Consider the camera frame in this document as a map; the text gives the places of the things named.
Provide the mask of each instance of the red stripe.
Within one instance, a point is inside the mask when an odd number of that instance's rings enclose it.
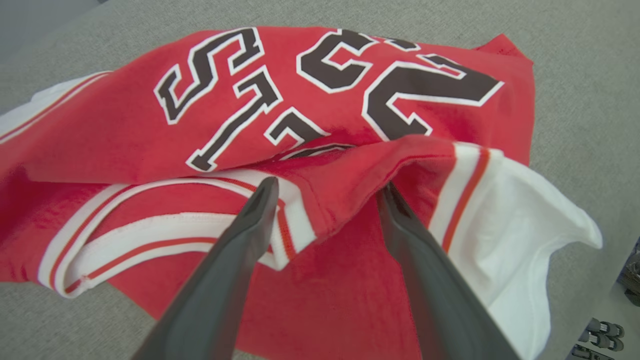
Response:
[[[154,249],[158,249],[161,247],[169,247],[169,246],[174,246],[174,245],[183,245],[183,244],[188,244],[188,243],[216,243],[215,238],[211,238],[211,239],[204,239],[204,238],[198,238],[198,241],[194,241],[193,238],[186,238],[186,239],[174,239],[174,240],[164,240],[164,241],[157,241],[154,243],[149,243],[146,245],[142,245],[140,247],[135,248],[134,250],[129,251],[128,253],[118,256],[117,258],[115,258],[114,260],[111,260],[110,262],[106,263],[105,265],[102,265],[101,267],[99,267],[98,269],[96,269],[95,271],[93,271],[92,273],[90,273],[89,275],[87,275],[87,277],[89,279],[95,279],[96,277],[104,274],[105,272],[107,272],[108,270],[111,270],[112,268],[118,266],[119,264],[123,263],[124,261],[127,261],[128,259],[133,258],[134,256],[137,256],[139,254],[142,254],[143,252],[147,252],[150,250],[154,250]],[[70,293],[71,291],[74,291],[75,289],[78,288],[78,286],[80,286],[80,283],[82,282],[82,279],[78,279],[76,280],[73,284],[71,284],[69,287],[67,287],[65,289],[65,292]]]
[[[71,246],[73,246],[73,244],[76,242],[76,239],[77,239],[78,235],[80,235],[82,230],[95,217],[95,215],[98,213],[98,211],[100,211],[107,204],[109,204],[111,202],[111,200],[113,200],[113,198],[115,198],[116,196],[120,195],[121,193],[131,189],[134,186],[135,185],[127,186],[126,188],[120,190],[119,192],[116,192],[115,194],[110,196],[108,199],[106,199],[99,207],[97,207],[95,210],[93,210],[91,212],[91,214],[89,214],[89,216],[84,220],[84,222],[80,225],[80,227],[78,227],[78,229],[74,232],[74,235],[71,237],[71,239],[69,239],[69,241],[65,245],[64,249],[62,249],[62,252],[60,252],[60,255],[58,255],[58,258],[56,259],[56,262],[53,264],[53,268],[51,268],[51,273],[49,274],[49,284],[51,285],[51,288],[53,290],[56,290],[55,275],[56,275],[56,272],[58,271],[58,267],[60,266],[60,263],[62,262],[62,259],[65,257],[65,255],[67,255],[67,252],[69,251],[69,249],[71,249]]]
[[[215,179],[241,186],[253,192],[257,190],[257,187],[255,187],[254,185],[242,182],[240,180],[227,179],[226,177],[215,177]],[[287,217],[284,214],[284,201],[278,199],[278,206],[280,207],[280,210],[278,211],[277,217],[278,223],[280,224],[280,233],[282,234],[282,245],[284,246],[284,252],[285,254],[287,254],[287,258],[291,260],[296,256],[296,249],[293,247],[293,240],[291,239],[291,232],[289,231],[289,223],[287,221]]]
[[[96,74],[96,75],[94,75],[94,76],[92,76],[92,77],[90,77],[88,79],[85,79],[80,84],[72,87],[71,90],[69,90],[66,93],[64,93],[64,95],[62,95],[58,100],[54,101],[51,105],[49,105],[46,108],[44,108],[44,110],[42,110],[37,115],[35,115],[31,119],[29,119],[27,122],[23,123],[19,127],[16,127],[15,129],[9,131],[8,133],[4,134],[3,136],[0,136],[0,141],[5,139],[6,137],[11,136],[11,134],[14,134],[15,132],[20,131],[24,127],[29,126],[30,124],[34,123],[36,120],[39,120],[40,117],[46,115],[49,111],[53,110],[55,107],[60,105],[62,102],[66,101],[68,99],[69,95],[73,94],[77,89],[81,88],[82,86],[85,86],[87,83],[93,81],[94,79],[96,79],[96,78],[98,78],[100,76],[104,76],[104,75],[106,75],[106,74],[105,73]]]
[[[449,222],[447,231],[444,234],[444,239],[442,240],[442,248],[447,253],[449,252],[449,247],[451,247],[451,242],[453,241],[453,236],[456,232],[456,228],[458,227],[458,223],[460,222],[460,218],[462,217],[462,213],[467,207],[469,199],[480,182],[480,179],[482,179],[482,175],[484,174],[488,164],[489,150],[482,147],[480,148],[480,157],[478,158],[474,173],[471,175],[471,179],[469,179],[464,191],[462,191],[462,195],[460,195],[460,199],[458,200],[456,209],[453,211],[453,215],[451,215],[451,221]]]

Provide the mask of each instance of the gray fabric surface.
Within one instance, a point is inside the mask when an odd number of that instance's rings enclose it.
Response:
[[[552,333],[540,359],[564,359],[640,234],[640,3],[110,0],[0,67],[0,113],[39,89],[115,69],[194,31],[247,25],[322,25],[458,47],[505,33],[535,61],[531,167],[605,237],[602,251],[570,245],[552,257]],[[122,359],[152,325],[108,286],[69,302],[2,285],[0,299],[3,359]]]

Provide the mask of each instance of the basketball jersey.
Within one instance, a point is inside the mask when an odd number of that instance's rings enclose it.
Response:
[[[247,198],[280,186],[236,346],[419,359],[375,201],[392,181],[523,359],[550,332],[551,253],[602,246],[527,168],[532,63],[345,29],[203,31],[0,118],[0,280],[109,281],[159,318]]]

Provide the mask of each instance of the red fabric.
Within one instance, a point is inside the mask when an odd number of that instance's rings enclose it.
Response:
[[[419,359],[404,282],[384,247],[371,196],[393,179],[428,225],[456,162],[453,140],[500,149],[528,164],[532,63],[504,35],[475,50],[419,44],[420,50],[410,52],[372,37],[378,43],[360,56],[342,48],[331,57],[338,64],[372,65],[353,88],[328,93],[296,72],[296,57],[330,31],[335,30],[258,28],[264,55],[237,74],[230,74],[227,60],[241,47],[232,42],[212,57],[219,77],[214,88],[169,125],[154,88],[178,64],[182,80],[174,91],[180,97],[194,81],[190,50],[220,32],[195,33],[87,82],[32,119],[19,136],[0,143],[0,281],[37,282],[50,240],[107,184],[200,175],[186,160],[256,96],[250,90],[238,97],[234,85],[267,65],[282,102],[230,142],[215,170],[246,167],[294,183],[317,240],[294,252],[280,272],[257,266],[237,347],[269,359]],[[396,61],[430,66],[417,54],[437,54],[504,85],[482,106],[398,99],[394,106],[405,117],[415,113],[433,132],[384,142],[363,118],[365,91]],[[291,106],[330,133],[295,151],[332,143],[355,148],[280,161],[296,140],[285,136],[274,145],[264,133]],[[152,189],[117,207],[89,241],[154,215],[235,214],[244,201],[199,184]],[[203,256],[188,252],[151,259],[109,281],[159,318]]]

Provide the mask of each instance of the gray table surface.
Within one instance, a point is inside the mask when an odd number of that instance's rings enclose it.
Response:
[[[640,234],[640,2],[109,0],[0,66],[0,113],[194,31],[247,25],[348,28],[458,47],[505,33],[534,60],[531,167],[605,238],[601,251],[569,245],[552,256],[552,333],[540,359],[564,359]],[[35,285],[0,284],[0,304],[2,359],[125,359],[153,325],[109,285],[69,301]]]

